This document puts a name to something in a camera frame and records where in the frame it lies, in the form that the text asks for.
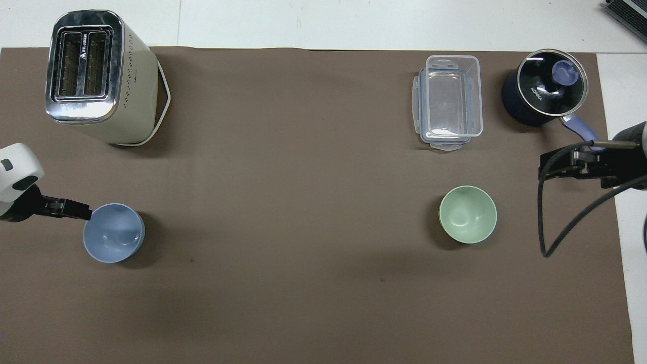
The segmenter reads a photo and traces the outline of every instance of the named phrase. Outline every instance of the toaster slot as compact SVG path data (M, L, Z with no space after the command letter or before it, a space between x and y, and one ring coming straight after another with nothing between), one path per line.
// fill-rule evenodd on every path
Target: toaster slot
M104 94L105 76L107 71L107 32L92 32L87 41L87 60L85 64L85 96L100 96Z
M63 35L61 67L59 70L58 95L76 95L76 84L79 74L79 53L83 36L81 33L68 32Z

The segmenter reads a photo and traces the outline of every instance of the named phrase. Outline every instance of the clear plastic food container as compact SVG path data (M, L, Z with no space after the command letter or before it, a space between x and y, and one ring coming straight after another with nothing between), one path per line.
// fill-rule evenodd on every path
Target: clear plastic food container
M474 56L431 56L413 79L413 124L420 138L456 150L483 131L481 70Z

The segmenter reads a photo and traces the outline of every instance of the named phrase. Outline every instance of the green bowl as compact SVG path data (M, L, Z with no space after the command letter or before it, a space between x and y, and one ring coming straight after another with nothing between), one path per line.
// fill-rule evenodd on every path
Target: green bowl
M474 186L460 186L448 192L438 217L443 229L464 244L482 242L496 226L496 206L490 195Z

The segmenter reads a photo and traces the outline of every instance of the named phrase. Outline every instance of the lid knob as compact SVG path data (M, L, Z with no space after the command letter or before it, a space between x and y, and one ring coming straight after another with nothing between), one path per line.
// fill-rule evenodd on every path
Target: lid knob
M580 73L571 61L561 60L553 65L553 81L563 86L575 84L580 79Z

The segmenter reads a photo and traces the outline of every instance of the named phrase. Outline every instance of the bowl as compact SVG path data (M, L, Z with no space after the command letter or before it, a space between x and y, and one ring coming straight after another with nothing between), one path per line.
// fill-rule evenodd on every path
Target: bowl
M144 241L144 221L130 207L108 203L94 210L83 227L83 244L91 257L117 263L131 256Z
M454 240L474 244L492 234L497 214L494 201L484 190L460 186L445 195L438 217L443 229Z

